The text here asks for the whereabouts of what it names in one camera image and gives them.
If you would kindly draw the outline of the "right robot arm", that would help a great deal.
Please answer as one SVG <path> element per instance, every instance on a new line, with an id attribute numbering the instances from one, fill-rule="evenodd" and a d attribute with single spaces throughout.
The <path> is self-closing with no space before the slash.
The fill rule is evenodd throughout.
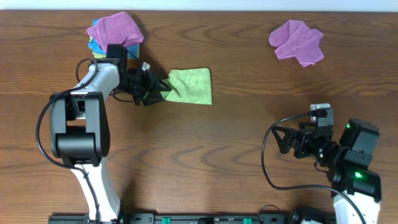
<path id="1" fill-rule="evenodd" d="M 314 157 L 323 168 L 332 192 L 337 223 L 377 223 L 382 188 L 379 174 L 369 170 L 379 128 L 363 119 L 350 119 L 338 142 L 332 139 L 333 118 L 314 117 L 298 129 L 279 122 L 269 130 L 279 150 L 294 150 L 297 159 Z"/>

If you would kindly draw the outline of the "light green cloth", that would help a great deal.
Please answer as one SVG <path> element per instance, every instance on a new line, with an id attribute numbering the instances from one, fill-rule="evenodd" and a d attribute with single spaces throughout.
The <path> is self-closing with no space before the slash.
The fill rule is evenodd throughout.
<path id="1" fill-rule="evenodd" d="M 166 101 L 199 105 L 213 102 L 209 68 L 171 70 L 164 82 L 171 87 L 170 91 L 161 92 Z"/>

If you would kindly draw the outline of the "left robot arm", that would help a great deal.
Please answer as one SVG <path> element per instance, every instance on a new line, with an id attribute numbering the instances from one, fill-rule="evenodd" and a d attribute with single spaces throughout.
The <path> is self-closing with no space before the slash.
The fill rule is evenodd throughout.
<path id="1" fill-rule="evenodd" d="M 135 105 L 164 100 L 170 85 L 159 79 L 148 63 L 127 67 L 128 50 L 108 44 L 105 58 L 91 59 L 86 76 L 66 91 L 50 97 L 44 109 L 50 114 L 50 144 L 59 166 L 78 179 L 89 212 L 83 223 L 123 223 L 121 200 L 109 176 L 106 157 L 110 130 L 105 101 L 109 95 L 126 93 Z"/>

